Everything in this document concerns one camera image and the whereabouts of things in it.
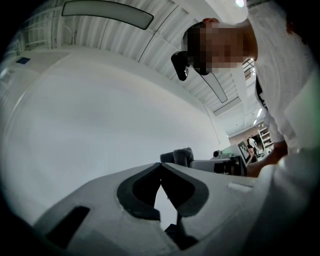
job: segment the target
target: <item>neck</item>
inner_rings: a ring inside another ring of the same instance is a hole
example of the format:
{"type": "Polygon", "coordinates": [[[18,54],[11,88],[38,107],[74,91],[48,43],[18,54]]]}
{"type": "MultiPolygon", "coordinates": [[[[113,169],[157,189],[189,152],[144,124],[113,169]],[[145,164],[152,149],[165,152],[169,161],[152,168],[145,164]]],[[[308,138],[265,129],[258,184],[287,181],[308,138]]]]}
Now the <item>neck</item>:
{"type": "Polygon", "coordinates": [[[248,19],[238,24],[243,34],[243,57],[258,59],[258,44],[254,30],[248,19]]]}

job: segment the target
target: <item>ceiling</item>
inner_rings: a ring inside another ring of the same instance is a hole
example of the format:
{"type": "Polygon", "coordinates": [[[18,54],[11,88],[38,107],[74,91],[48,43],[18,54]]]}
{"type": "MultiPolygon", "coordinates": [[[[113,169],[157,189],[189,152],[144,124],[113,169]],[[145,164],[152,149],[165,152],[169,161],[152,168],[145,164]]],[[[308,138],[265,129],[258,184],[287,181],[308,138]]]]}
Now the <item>ceiling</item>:
{"type": "Polygon", "coordinates": [[[248,84],[241,67],[221,69],[215,74],[227,96],[227,101],[221,103],[197,72],[190,69],[187,80],[180,81],[171,63],[172,54],[181,48],[184,31],[205,17],[220,20],[220,16],[227,17],[226,6],[213,10],[210,0],[112,0],[152,14],[153,21],[142,30],[103,17],[62,17],[64,2],[50,0],[40,6],[21,26],[7,48],[7,57],[41,45],[48,49],[76,45],[110,51],[147,65],[183,87],[219,117],[228,135],[253,124],[259,106],[253,95],[248,94],[252,82],[248,84]]]}

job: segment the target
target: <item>shelf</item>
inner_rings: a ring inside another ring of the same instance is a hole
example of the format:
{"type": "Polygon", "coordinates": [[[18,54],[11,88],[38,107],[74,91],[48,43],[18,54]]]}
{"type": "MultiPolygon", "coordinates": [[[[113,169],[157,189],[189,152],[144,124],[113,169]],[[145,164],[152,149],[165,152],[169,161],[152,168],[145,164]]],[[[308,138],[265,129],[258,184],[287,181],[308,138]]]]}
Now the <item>shelf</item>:
{"type": "Polygon", "coordinates": [[[271,143],[269,143],[268,145],[266,145],[266,146],[264,146],[265,148],[267,148],[267,147],[269,147],[269,146],[271,146],[271,145],[273,145],[274,143],[273,142],[271,142],[271,143]]]}
{"type": "Polygon", "coordinates": [[[265,143],[266,141],[270,140],[271,138],[266,138],[265,140],[263,140],[263,143],[265,143]]]}
{"type": "Polygon", "coordinates": [[[265,134],[263,134],[263,135],[261,135],[261,137],[263,137],[263,136],[265,136],[265,135],[267,135],[267,134],[269,134],[270,132],[268,131],[267,133],[265,133],[265,134]]]}
{"type": "Polygon", "coordinates": [[[263,128],[262,130],[260,130],[259,132],[263,132],[264,130],[268,129],[268,127],[263,128]]]}

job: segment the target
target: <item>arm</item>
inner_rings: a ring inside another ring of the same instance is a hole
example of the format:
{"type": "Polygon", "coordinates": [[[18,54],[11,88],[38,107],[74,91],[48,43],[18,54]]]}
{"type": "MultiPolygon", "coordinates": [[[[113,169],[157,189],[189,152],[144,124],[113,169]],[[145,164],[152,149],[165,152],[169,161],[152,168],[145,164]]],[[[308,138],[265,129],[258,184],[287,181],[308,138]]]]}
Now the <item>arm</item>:
{"type": "Polygon", "coordinates": [[[285,141],[275,142],[273,144],[273,150],[265,159],[259,162],[251,163],[247,166],[246,176],[257,178],[263,167],[276,164],[283,156],[287,154],[287,143],[285,141]]]}

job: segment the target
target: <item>shirt sleeve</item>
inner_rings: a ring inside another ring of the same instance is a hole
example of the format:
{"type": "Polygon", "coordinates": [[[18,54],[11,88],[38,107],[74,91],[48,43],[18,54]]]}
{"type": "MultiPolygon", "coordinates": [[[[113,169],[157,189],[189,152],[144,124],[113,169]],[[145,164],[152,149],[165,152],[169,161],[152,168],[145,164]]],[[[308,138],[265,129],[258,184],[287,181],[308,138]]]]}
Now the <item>shirt sleeve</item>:
{"type": "Polygon", "coordinates": [[[278,131],[278,126],[274,118],[267,111],[264,117],[265,126],[269,128],[271,141],[274,143],[283,142],[285,140],[284,136],[278,131]]]}

